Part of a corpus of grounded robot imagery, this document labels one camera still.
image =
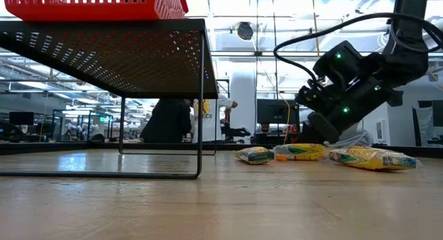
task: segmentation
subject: wooden floor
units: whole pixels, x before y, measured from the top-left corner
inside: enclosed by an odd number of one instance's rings
[[[417,240],[443,236],[443,160],[378,173],[326,160],[250,166],[220,151],[195,181],[0,177],[1,240]],[[2,169],[193,170],[116,150],[0,156]]]

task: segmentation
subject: robotic arm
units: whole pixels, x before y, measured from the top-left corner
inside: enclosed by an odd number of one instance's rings
[[[277,46],[274,55],[307,71],[312,79],[309,87],[302,87],[296,98],[298,103],[314,112],[303,122],[299,142],[335,143],[338,137],[352,125],[361,121],[378,106],[387,102],[390,106],[402,105],[403,92],[394,88],[405,85],[425,75],[428,70],[428,52],[443,46],[443,32],[424,21],[427,0],[396,0],[395,13],[363,15],[346,21],[340,28],[377,17],[389,17],[390,39],[382,54],[371,53],[364,57],[344,41],[325,53],[314,65],[312,72],[295,62],[284,59],[277,50],[289,44],[319,37],[338,28],[330,28],[316,35],[307,35]],[[437,42],[428,50],[422,36],[426,30]],[[322,86],[328,77],[332,84]]]

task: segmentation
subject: yellow snack bag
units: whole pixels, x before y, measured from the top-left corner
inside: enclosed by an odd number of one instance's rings
[[[234,151],[234,156],[252,165],[264,164],[274,159],[273,152],[264,147],[249,147]]]
[[[324,160],[329,148],[320,144],[297,143],[273,148],[276,160]]]
[[[338,163],[370,170],[416,169],[421,163],[406,154],[371,147],[341,147],[329,152],[329,159]]]

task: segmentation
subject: perforated metal shelf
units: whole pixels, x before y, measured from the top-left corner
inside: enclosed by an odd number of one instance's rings
[[[0,33],[0,47],[126,98],[198,98],[203,60],[204,98],[217,98],[204,19],[1,21]]]

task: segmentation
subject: person in black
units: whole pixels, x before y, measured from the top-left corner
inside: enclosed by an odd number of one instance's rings
[[[142,130],[145,143],[181,143],[191,130],[190,107],[185,100],[160,99]]]

